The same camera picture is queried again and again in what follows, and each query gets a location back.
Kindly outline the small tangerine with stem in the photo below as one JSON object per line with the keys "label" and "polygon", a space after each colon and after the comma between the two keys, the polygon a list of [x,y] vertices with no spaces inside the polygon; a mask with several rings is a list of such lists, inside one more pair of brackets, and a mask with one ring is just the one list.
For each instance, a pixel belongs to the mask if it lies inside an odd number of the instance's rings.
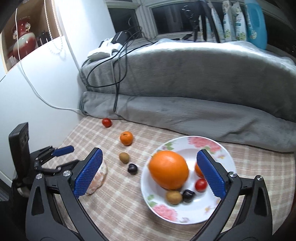
{"label": "small tangerine with stem", "polygon": [[133,142],[133,134],[129,131],[122,132],[119,138],[121,143],[125,146],[129,146]]}

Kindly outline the grey plush blanket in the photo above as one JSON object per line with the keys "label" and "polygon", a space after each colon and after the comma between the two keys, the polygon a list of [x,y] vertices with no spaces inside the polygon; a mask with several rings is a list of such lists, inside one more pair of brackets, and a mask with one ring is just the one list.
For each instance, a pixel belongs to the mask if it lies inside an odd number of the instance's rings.
{"label": "grey plush blanket", "polygon": [[276,48],[163,39],[87,60],[78,79],[86,115],[295,151],[295,58]]}

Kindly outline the brown longan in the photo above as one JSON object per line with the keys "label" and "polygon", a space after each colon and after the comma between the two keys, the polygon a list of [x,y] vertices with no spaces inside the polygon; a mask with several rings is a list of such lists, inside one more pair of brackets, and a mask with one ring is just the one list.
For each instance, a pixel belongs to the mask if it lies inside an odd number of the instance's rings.
{"label": "brown longan", "polygon": [[126,152],[122,152],[119,154],[119,159],[122,163],[127,164],[130,161],[130,156]]}
{"label": "brown longan", "polygon": [[166,201],[171,205],[178,205],[183,200],[180,192],[176,190],[170,190],[166,192]]}

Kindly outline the white floral plate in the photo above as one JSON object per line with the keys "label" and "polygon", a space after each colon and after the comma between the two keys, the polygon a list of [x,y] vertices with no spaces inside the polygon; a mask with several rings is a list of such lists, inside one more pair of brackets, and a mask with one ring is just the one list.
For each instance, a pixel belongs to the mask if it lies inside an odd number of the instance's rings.
{"label": "white floral plate", "polygon": [[180,192],[183,193],[187,189],[195,192],[193,200],[188,203],[169,204],[166,201],[167,191],[159,186],[149,173],[148,163],[150,159],[145,163],[140,179],[142,196],[149,209],[163,220],[180,225],[201,223],[212,215],[220,202],[220,198],[213,194],[210,187],[202,192],[195,189],[195,183],[200,179],[195,172],[196,156],[201,149],[207,150],[212,158],[221,163],[227,171],[236,172],[235,163],[225,145],[205,137],[184,136],[174,138],[158,146],[152,152],[152,154],[155,154],[158,151],[173,151],[185,159],[189,168],[189,177]]}

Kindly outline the floral refill pouch left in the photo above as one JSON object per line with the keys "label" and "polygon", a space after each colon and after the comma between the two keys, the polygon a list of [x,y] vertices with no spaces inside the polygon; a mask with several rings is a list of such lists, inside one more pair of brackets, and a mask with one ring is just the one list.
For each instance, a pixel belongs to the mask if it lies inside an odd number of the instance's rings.
{"label": "floral refill pouch left", "polygon": [[230,1],[222,2],[223,28],[226,42],[236,41]]}

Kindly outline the floral refill pouch right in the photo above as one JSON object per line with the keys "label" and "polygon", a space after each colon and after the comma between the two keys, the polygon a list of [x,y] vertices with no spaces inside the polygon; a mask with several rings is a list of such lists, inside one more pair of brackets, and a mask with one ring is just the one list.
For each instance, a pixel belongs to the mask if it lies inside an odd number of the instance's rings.
{"label": "floral refill pouch right", "polygon": [[236,39],[239,41],[247,41],[246,22],[238,1],[232,5],[232,12],[234,16]]}

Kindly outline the floral refill pouch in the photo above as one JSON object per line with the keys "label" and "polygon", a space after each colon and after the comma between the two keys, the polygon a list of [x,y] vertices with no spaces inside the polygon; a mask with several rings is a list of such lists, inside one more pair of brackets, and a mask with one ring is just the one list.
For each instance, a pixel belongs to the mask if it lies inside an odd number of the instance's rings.
{"label": "floral refill pouch", "polygon": [[236,41],[230,1],[222,2],[223,28],[226,42]]}
{"label": "floral refill pouch", "polygon": [[246,22],[238,1],[232,5],[232,12],[234,16],[236,39],[239,41],[247,41]]}

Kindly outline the blue detergent bottle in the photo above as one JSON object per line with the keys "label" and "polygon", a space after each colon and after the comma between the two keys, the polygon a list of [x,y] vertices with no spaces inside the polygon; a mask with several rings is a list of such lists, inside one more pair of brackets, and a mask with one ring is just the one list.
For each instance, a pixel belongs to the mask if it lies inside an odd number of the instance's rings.
{"label": "blue detergent bottle", "polygon": [[244,4],[247,21],[247,40],[257,48],[265,50],[267,47],[267,30],[262,8],[255,0],[245,0]]}

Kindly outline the black tripod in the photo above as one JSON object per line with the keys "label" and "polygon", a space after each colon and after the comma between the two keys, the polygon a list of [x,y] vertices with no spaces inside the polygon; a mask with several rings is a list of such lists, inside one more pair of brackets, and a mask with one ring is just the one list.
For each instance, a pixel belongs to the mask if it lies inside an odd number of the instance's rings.
{"label": "black tripod", "polygon": [[198,30],[200,30],[199,24],[202,24],[202,35],[204,41],[207,41],[207,27],[206,23],[210,25],[210,30],[214,33],[214,37],[217,43],[221,43],[220,37],[214,23],[214,19],[211,15],[211,8],[206,1],[195,1],[195,5],[197,7],[197,15],[194,14],[193,11],[190,10],[188,5],[184,5],[182,8],[183,13],[185,14],[186,18],[189,20],[193,32],[191,34],[185,35],[182,40],[188,40],[190,37],[193,37],[193,41],[196,42],[198,38]]}

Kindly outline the red white vase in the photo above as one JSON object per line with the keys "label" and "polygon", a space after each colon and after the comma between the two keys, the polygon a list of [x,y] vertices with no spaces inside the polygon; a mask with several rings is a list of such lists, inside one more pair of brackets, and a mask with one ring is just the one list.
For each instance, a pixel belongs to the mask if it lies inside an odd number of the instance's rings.
{"label": "red white vase", "polygon": [[30,31],[30,16],[19,19],[12,28],[13,39],[16,41],[12,51],[8,53],[8,57],[19,57],[23,59],[25,56],[33,52],[37,47],[36,36]]}

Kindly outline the dark purple grape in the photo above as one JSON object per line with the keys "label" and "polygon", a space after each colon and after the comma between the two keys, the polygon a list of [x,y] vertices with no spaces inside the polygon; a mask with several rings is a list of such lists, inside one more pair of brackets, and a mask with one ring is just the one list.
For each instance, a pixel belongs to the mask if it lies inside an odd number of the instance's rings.
{"label": "dark purple grape", "polygon": [[128,173],[130,173],[131,175],[136,175],[138,172],[138,167],[137,165],[131,163],[128,165],[128,169],[127,169]]}

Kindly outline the large orange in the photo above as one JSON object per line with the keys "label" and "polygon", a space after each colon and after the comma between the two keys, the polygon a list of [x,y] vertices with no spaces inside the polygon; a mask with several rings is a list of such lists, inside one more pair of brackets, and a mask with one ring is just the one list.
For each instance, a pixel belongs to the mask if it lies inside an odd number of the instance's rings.
{"label": "large orange", "polygon": [[158,151],[150,159],[148,169],[153,180],[167,190],[180,189],[189,177],[185,159],[173,151]]}

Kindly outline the white power strip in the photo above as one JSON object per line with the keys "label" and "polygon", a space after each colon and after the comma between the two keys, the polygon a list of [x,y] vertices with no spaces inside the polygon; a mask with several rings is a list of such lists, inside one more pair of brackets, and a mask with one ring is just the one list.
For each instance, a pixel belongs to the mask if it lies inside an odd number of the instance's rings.
{"label": "white power strip", "polygon": [[94,50],[91,50],[87,58],[91,61],[97,61],[105,58],[112,57],[114,53],[117,53],[123,45],[120,43],[112,43],[113,39],[105,39],[101,42],[100,46]]}

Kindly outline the black power adapter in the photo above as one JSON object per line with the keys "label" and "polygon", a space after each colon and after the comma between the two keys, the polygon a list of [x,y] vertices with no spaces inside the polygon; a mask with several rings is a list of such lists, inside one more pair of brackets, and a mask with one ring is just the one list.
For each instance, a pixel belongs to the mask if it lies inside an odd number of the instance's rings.
{"label": "black power adapter", "polygon": [[120,31],[115,34],[115,36],[112,38],[111,43],[112,44],[121,44],[124,45],[128,39],[132,36],[130,31]]}

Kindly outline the red cherry tomato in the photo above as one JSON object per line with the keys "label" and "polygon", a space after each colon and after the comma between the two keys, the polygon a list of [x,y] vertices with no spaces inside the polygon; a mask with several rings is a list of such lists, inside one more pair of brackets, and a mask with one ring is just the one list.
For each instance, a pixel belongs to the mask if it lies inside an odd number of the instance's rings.
{"label": "red cherry tomato", "polygon": [[195,183],[195,189],[198,192],[204,192],[207,188],[207,185],[208,185],[208,183],[207,183],[206,179],[200,178]]}
{"label": "red cherry tomato", "polygon": [[105,128],[109,128],[112,126],[112,121],[109,118],[103,118],[102,119],[102,124]]}

